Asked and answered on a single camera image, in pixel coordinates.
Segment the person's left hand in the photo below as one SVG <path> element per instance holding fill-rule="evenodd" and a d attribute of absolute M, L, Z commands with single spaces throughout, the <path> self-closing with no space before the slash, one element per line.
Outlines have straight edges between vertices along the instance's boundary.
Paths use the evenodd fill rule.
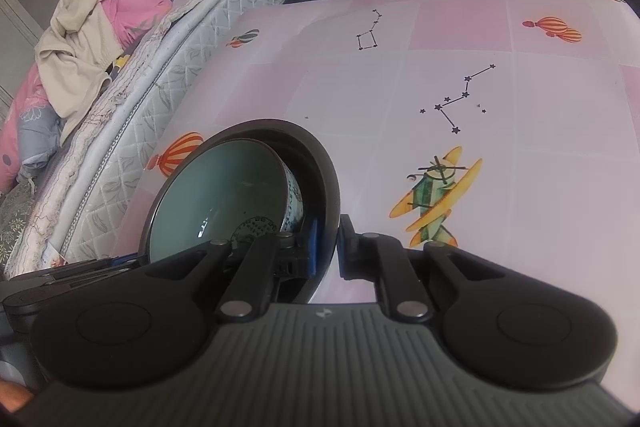
<path fill-rule="evenodd" d="M 0 381 L 0 404 L 10 413 L 24 407 L 32 399 L 32 393 L 25 387 Z"/>

